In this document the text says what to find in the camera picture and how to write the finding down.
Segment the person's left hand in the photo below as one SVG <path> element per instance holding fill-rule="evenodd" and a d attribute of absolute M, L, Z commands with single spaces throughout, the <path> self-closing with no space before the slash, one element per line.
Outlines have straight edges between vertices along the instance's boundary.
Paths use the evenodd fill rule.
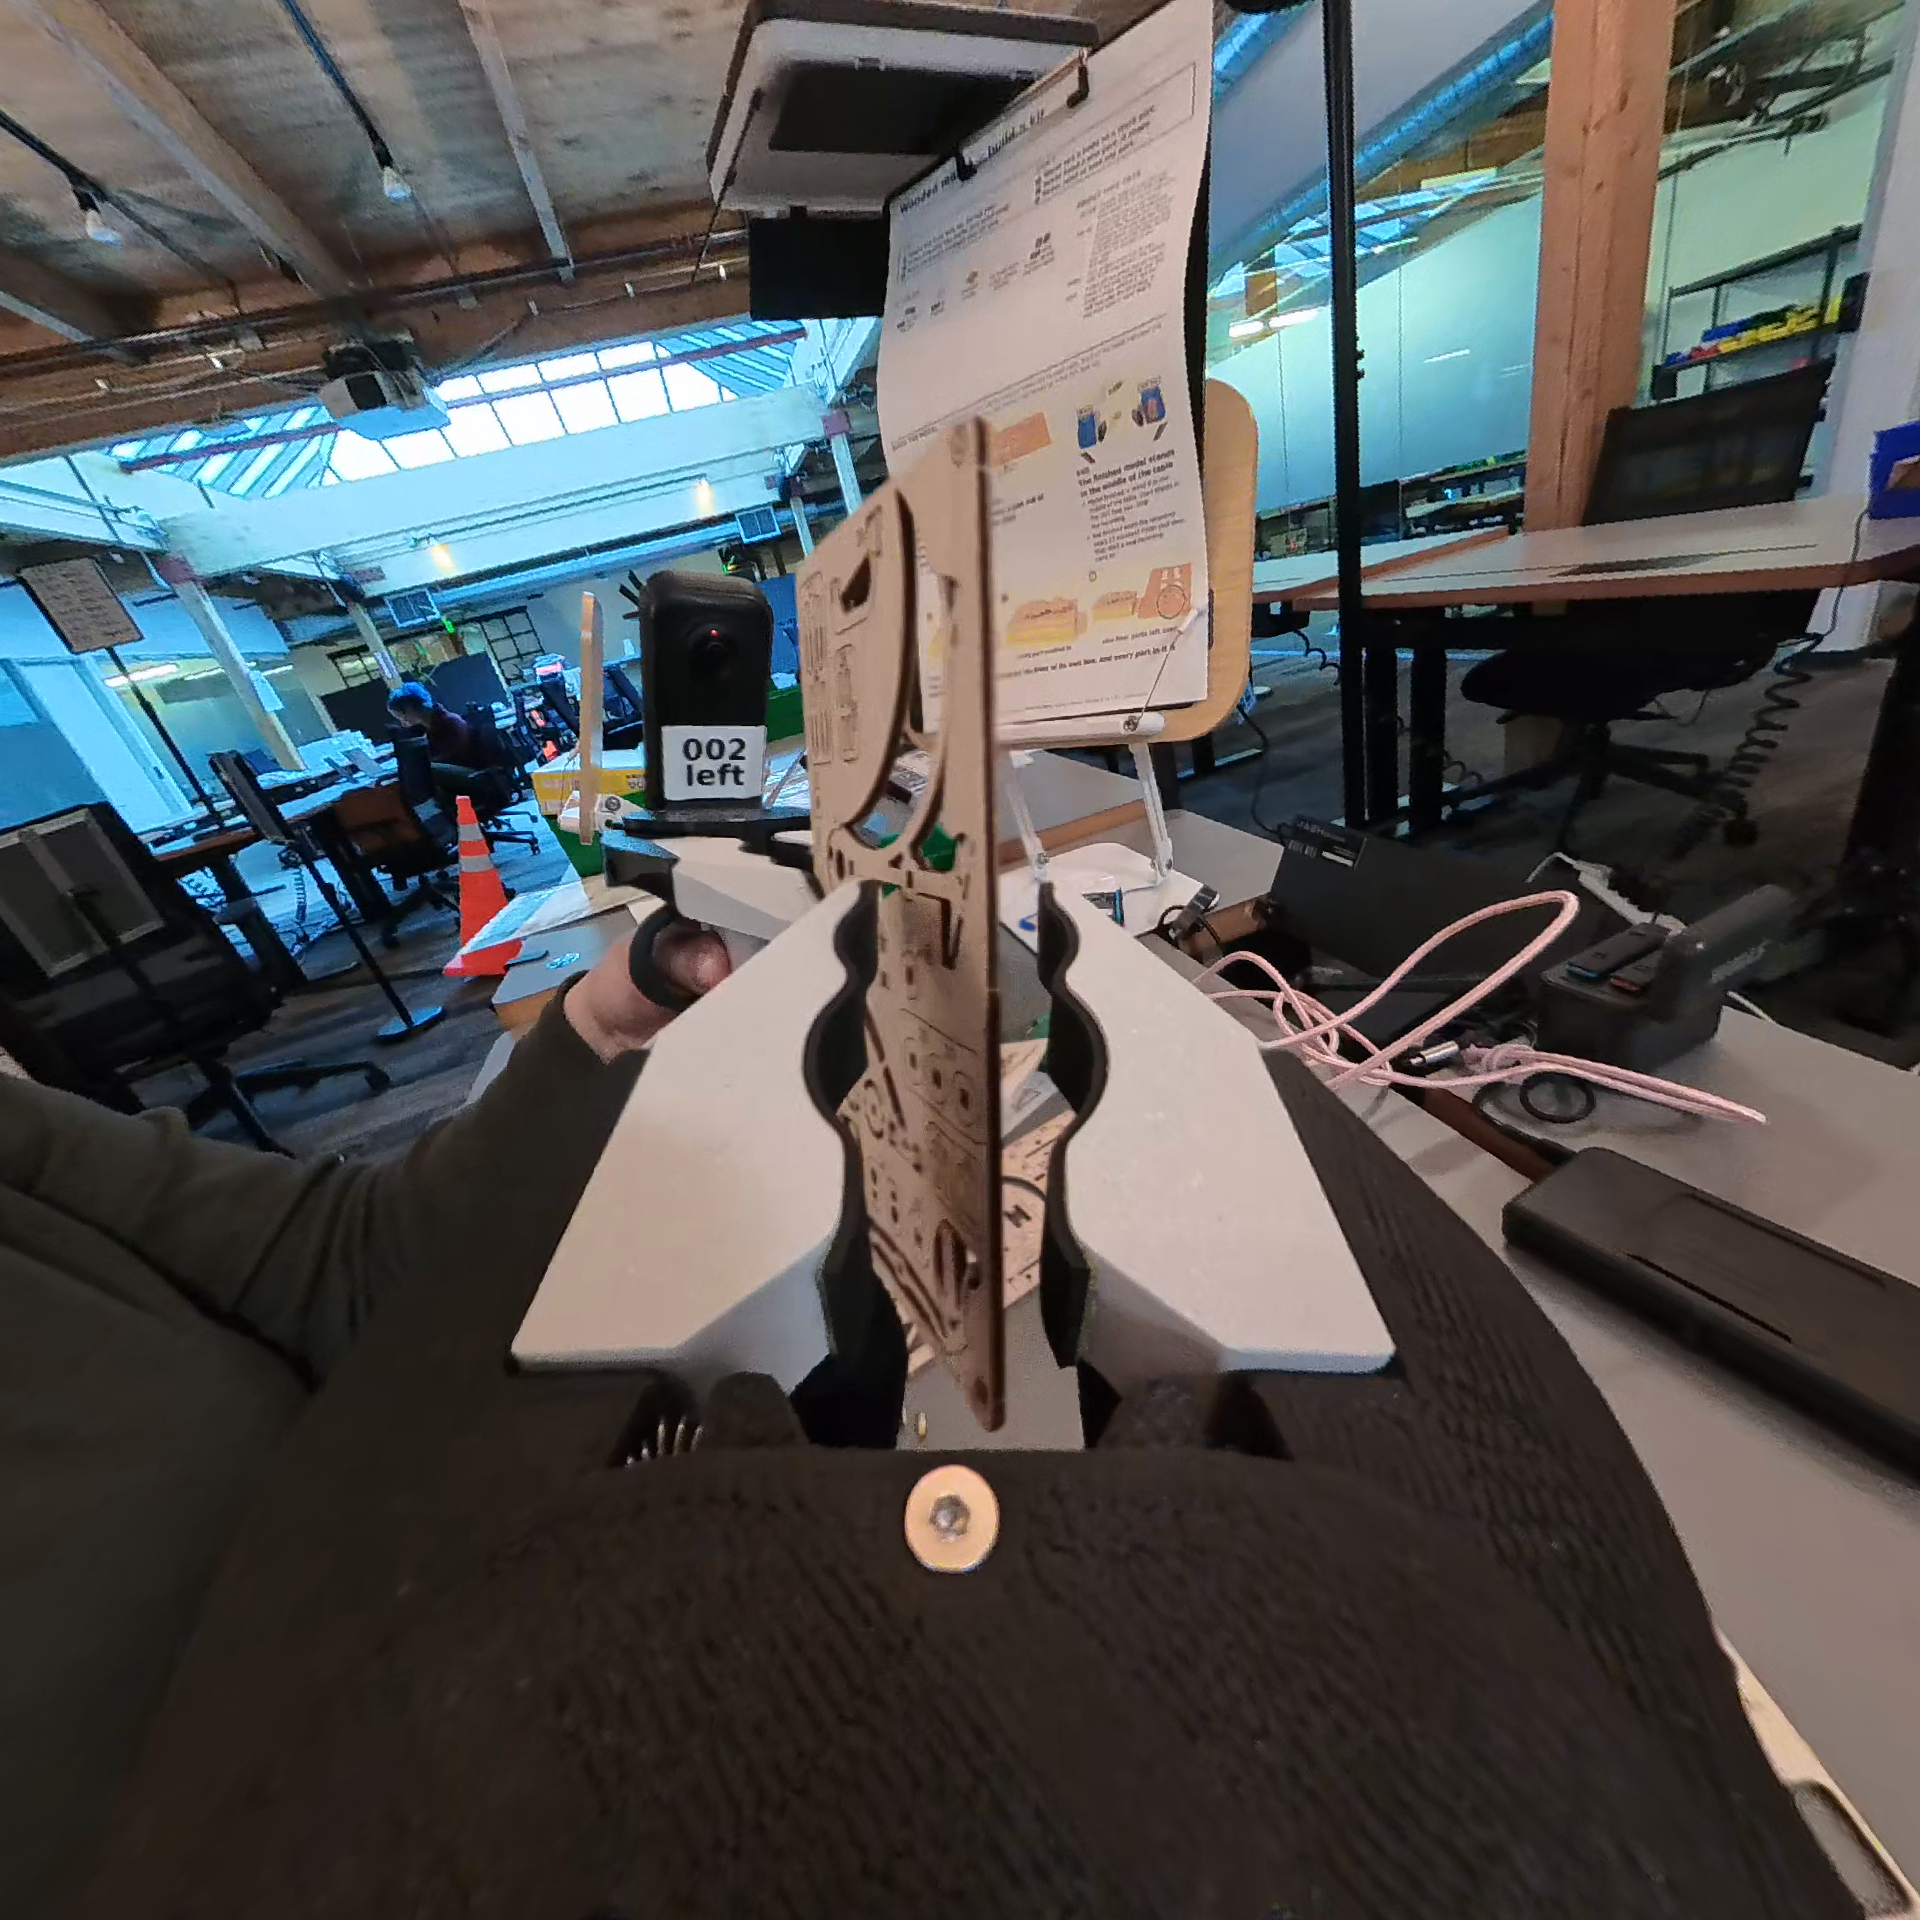
<path fill-rule="evenodd" d="M 563 995 L 563 1013 L 602 1060 L 614 1060 L 650 1049 L 655 1032 L 727 972 L 733 953 L 716 930 L 663 909 L 575 979 Z"/>

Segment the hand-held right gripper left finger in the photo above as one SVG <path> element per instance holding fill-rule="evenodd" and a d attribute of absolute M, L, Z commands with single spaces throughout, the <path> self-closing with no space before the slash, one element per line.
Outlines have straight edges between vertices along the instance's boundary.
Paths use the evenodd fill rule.
<path fill-rule="evenodd" d="M 850 882 L 648 1049 L 525 1310 L 523 1372 L 769 1374 L 818 1444 L 895 1444 L 904 1333 L 844 1101 L 870 1064 L 880 888 Z"/>

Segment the flat black case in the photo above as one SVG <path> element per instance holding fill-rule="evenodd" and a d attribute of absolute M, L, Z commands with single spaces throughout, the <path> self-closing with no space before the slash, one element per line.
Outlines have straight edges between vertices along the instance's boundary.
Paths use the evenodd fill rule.
<path fill-rule="evenodd" d="M 1613 1148 L 1501 1209 L 1509 1247 L 1916 1477 L 1916 1285 Z"/>

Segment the white overhead box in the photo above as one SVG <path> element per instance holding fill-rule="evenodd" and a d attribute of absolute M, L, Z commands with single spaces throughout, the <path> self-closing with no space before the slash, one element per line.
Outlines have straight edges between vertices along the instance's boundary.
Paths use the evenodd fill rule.
<path fill-rule="evenodd" d="M 1098 22 L 975 4 L 749 4 L 708 133 L 745 218 L 870 218 L 1058 68 Z"/>

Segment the large wooden parts sheet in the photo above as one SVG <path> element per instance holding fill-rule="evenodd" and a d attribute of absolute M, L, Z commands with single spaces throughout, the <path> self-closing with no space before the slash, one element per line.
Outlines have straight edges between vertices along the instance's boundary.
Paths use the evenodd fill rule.
<path fill-rule="evenodd" d="M 1052 1148 L 1061 1141 L 1072 1109 L 1041 1066 L 1041 1041 L 1000 1049 L 1000 1303 L 1016 1306 L 1041 1284 L 1045 1183 Z M 880 1176 L 880 1148 L 862 1145 L 867 1244 L 880 1284 L 895 1298 L 900 1326 L 926 1346 L 962 1346 L 967 1306 L 936 1298 L 935 1284 L 910 1270 L 900 1231 L 921 1222 Z"/>

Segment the dark grey battery charger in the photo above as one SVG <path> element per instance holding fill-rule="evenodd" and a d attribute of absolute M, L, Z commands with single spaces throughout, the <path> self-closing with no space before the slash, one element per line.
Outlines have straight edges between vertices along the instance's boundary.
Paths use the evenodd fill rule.
<path fill-rule="evenodd" d="M 1640 924 L 1547 965 L 1535 1049 L 1651 1075 L 1711 1041 L 1720 1007 L 1787 938 L 1800 899 L 1764 886 L 1695 924 Z"/>

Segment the black office chair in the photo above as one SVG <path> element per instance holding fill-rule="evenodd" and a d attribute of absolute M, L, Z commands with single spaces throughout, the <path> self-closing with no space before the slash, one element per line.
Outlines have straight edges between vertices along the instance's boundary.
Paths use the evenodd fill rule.
<path fill-rule="evenodd" d="M 1620 408 L 1607 422 L 1585 523 L 1796 498 L 1828 376 L 1832 364 L 1815 360 L 1717 390 Z M 1501 720 L 1545 719 L 1562 727 L 1545 775 L 1571 775 L 1571 803 L 1554 831 L 1554 852 L 1571 852 L 1579 808 L 1609 777 L 1684 800 L 1709 794 L 1706 755 L 1620 747 L 1615 724 L 1648 719 L 1673 692 L 1709 694 L 1754 679 L 1780 647 L 1804 636 L 1811 607 L 1811 589 L 1771 589 L 1515 611 L 1515 634 L 1464 671 L 1461 694 L 1495 707 Z"/>

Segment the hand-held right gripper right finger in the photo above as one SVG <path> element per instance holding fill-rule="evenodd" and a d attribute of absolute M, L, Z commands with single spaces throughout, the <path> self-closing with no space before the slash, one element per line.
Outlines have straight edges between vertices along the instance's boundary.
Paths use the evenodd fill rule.
<path fill-rule="evenodd" d="M 1265 1054 L 1219 995 L 1092 901 L 1037 899 L 1045 1071 L 1067 1102 L 1041 1330 L 1083 1444 L 1159 1380 L 1393 1395 L 1401 1366 Z"/>

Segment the black hanging box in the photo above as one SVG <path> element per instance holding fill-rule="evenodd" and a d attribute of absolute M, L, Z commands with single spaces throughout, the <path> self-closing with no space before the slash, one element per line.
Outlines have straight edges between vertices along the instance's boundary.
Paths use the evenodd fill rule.
<path fill-rule="evenodd" d="M 752 321 L 871 321 L 886 300 L 886 216 L 789 213 L 749 223 Z"/>

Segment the thin wooden parts sheet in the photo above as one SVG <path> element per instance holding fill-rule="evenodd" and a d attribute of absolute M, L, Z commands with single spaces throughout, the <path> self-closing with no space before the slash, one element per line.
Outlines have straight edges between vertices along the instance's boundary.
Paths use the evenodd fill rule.
<path fill-rule="evenodd" d="M 943 426 L 797 586 L 814 875 L 852 895 L 875 1276 L 1001 1425 L 1000 828 L 985 423 Z"/>

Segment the background wooden desk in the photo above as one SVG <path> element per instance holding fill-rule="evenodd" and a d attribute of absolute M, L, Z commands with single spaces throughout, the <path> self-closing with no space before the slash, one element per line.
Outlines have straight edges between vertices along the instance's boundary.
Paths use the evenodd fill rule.
<path fill-rule="evenodd" d="M 1542 659 L 1700 656 L 1764 611 L 1841 586 L 1913 583 L 1916 517 L 1868 498 L 1623 520 L 1562 531 L 1480 529 L 1261 561 L 1257 603 L 1336 613 L 1340 817 L 1423 831 L 1461 805 L 1448 783 L 1448 662 L 1522 650 Z"/>

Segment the black vertical pole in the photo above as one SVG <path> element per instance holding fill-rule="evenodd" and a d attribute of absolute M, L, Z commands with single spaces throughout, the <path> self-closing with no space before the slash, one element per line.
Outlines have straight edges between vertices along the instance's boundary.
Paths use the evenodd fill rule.
<path fill-rule="evenodd" d="M 1333 466 L 1340 619 L 1340 781 L 1350 828 L 1398 820 L 1398 650 L 1363 583 L 1363 338 L 1354 181 L 1354 4 L 1321 4 L 1333 288 Z"/>

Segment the bare wooden document stand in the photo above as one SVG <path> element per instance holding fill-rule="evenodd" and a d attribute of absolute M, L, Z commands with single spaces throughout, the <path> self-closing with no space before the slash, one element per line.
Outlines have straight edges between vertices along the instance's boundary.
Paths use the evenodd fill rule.
<path fill-rule="evenodd" d="M 582 727 L 578 727 L 578 775 L 575 775 L 575 827 L 578 844 L 588 852 L 602 828 L 622 817 L 622 805 L 648 788 L 644 756 L 614 752 L 606 764 L 603 747 L 603 607 L 582 593 Z"/>

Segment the person's left forearm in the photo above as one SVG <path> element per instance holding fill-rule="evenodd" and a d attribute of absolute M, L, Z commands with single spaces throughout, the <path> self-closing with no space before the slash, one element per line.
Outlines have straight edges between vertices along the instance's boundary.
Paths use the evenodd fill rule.
<path fill-rule="evenodd" d="M 252 1495 L 377 1310 L 542 1276 L 638 1081 L 563 999 L 400 1159 L 3 1078 L 3 1916 L 68 1893 Z"/>

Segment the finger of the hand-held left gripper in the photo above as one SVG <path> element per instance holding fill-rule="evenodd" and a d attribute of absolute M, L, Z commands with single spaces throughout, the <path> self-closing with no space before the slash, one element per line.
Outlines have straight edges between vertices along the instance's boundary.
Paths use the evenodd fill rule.
<path fill-rule="evenodd" d="M 821 905 L 821 888 L 782 860 L 684 860 L 684 918 L 719 938 L 745 965 Z"/>

